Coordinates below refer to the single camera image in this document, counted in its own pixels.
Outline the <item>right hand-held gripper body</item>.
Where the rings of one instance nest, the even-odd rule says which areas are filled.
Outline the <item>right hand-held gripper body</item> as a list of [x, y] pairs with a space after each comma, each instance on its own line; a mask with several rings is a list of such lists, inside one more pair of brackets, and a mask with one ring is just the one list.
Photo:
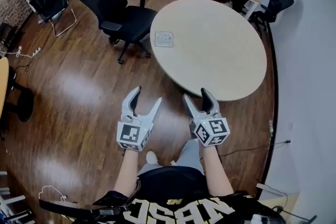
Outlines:
[[220, 145], [230, 135], [227, 119], [220, 112], [212, 115], [201, 113], [192, 119], [190, 129], [204, 147]]

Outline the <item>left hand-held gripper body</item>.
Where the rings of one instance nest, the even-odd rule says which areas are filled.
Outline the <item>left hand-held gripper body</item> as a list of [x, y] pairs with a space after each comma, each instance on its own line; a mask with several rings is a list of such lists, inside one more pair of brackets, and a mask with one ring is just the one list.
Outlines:
[[118, 122], [117, 143], [125, 150], [142, 151], [151, 136], [153, 116], [122, 114]]

